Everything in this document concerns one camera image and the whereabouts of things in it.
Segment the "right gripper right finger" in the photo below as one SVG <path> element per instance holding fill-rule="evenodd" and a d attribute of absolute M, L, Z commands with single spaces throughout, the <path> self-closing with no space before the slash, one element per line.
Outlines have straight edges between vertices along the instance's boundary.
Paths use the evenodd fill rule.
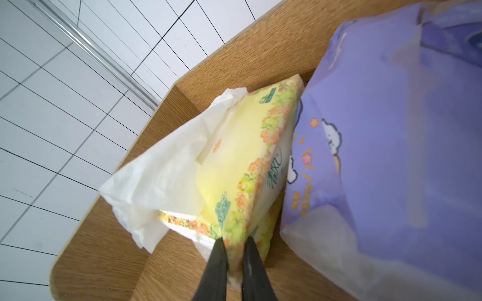
<path fill-rule="evenodd" d="M 242 260 L 242 300 L 277 301 L 256 242 L 249 236 L 244 247 Z"/>

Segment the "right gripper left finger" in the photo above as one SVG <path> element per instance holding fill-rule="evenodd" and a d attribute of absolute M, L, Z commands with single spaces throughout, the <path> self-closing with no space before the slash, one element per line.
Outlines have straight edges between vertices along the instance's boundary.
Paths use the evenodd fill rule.
<path fill-rule="evenodd" d="M 228 258 L 223 238 L 218 238 L 192 301 L 225 301 L 227 297 Z"/>

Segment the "yellow floral tissue pack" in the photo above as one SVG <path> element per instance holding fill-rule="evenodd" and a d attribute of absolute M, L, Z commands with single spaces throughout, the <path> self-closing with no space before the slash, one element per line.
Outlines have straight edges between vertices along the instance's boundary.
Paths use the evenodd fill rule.
<path fill-rule="evenodd" d="M 223 238 L 228 283 L 240 286 L 246 239 L 266 258 L 292 176 L 291 144 L 305 86 L 299 75 L 253 92 L 228 89 L 200 115 L 115 172 L 101 187 L 139 248 L 173 230 L 208 258 Z"/>

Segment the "purple tissue pack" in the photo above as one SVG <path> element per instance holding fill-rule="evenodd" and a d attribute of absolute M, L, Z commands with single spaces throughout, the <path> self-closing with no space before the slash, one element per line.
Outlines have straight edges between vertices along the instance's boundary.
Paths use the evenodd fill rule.
<path fill-rule="evenodd" d="M 481 2 L 345 21 L 297 113 L 281 236 L 358 300 L 481 299 Z"/>

